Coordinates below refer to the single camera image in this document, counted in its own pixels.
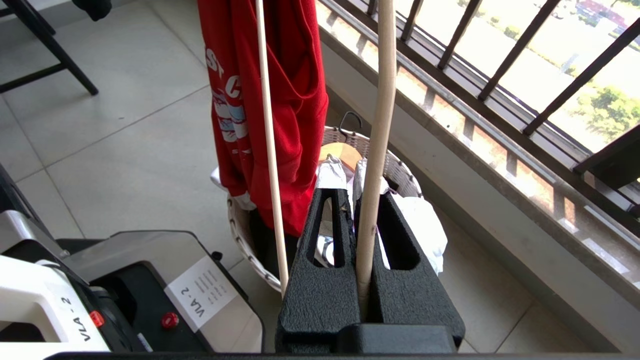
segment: white floor tile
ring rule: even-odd
[[[591,352],[542,305],[533,305],[513,329],[498,352]]]
[[[229,273],[249,296],[249,304],[262,319],[265,351],[274,352],[275,331],[280,314],[280,293],[267,285],[246,260],[242,260]]]
[[[462,344],[460,344],[460,348],[458,349],[459,354],[475,354],[476,350],[469,345],[467,340],[462,340]]]
[[[42,169],[38,156],[1,96],[0,163],[14,181]]]
[[[240,261],[216,166],[209,88],[52,165],[49,173],[88,238],[136,229],[188,230]]]
[[[197,0],[147,0],[164,23],[206,65]]]
[[[4,94],[45,165],[209,82],[202,63],[145,3],[116,8],[98,22],[64,26],[56,39],[100,94],[90,96],[67,71]],[[0,79],[53,63],[41,44],[30,42],[0,53]]]
[[[533,298],[451,219],[438,217],[449,240],[440,280],[465,322],[465,339],[478,352],[494,352]]]
[[[46,171],[41,170],[17,185],[54,238],[83,237]]]

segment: white label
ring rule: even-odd
[[[209,256],[195,263],[165,289],[193,332],[198,331],[238,292]]]
[[[140,340],[140,342],[142,343],[142,346],[145,347],[145,350],[147,350],[147,352],[153,352],[154,349],[151,348],[151,345],[149,345],[149,342],[147,341],[147,338],[145,338],[144,335],[142,335],[142,332],[138,333],[138,340]]]
[[[56,304],[63,316],[62,322],[67,323],[70,341],[80,343],[91,343],[94,341],[103,342],[102,336],[93,324],[93,320],[86,312],[84,305],[70,284],[46,283],[47,288],[52,293],[53,302]]]

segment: red sweatshirt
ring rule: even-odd
[[[220,180],[249,192],[273,228],[254,0],[198,0]],[[328,96],[315,0],[265,0],[271,109],[284,231],[300,236],[316,181]]]

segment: wooden dowel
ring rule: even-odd
[[[282,227],[282,208],[280,207],[280,188],[276,162],[276,145],[273,138],[273,115],[271,113],[271,90],[269,89],[269,69],[267,66],[267,38],[264,31],[264,8],[262,0],[255,0],[255,16],[258,20],[258,53],[260,55],[260,80],[262,81],[262,110],[264,112],[264,130],[267,140],[267,160],[269,161],[269,182],[271,185],[271,207],[273,208],[273,226],[278,251],[278,269],[280,271],[280,291],[284,298],[289,282],[287,251],[284,244]]]
[[[373,246],[380,201],[380,179],[387,157],[387,142],[396,99],[396,11],[394,0],[378,3],[378,98],[371,129],[367,172],[365,173],[362,208],[358,225],[356,278],[360,318],[366,320],[369,307],[369,286],[373,264]]]

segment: red button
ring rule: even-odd
[[[104,318],[102,317],[102,314],[100,314],[98,311],[93,310],[91,313],[89,313],[89,316],[91,317],[91,320],[93,320],[93,324],[96,327],[100,327],[104,325]]]
[[[178,323],[180,322],[180,318],[178,318],[178,315],[176,315],[175,313],[166,313],[164,314],[164,316],[162,317],[162,327],[164,327],[165,329],[173,329],[174,327],[178,326]]]

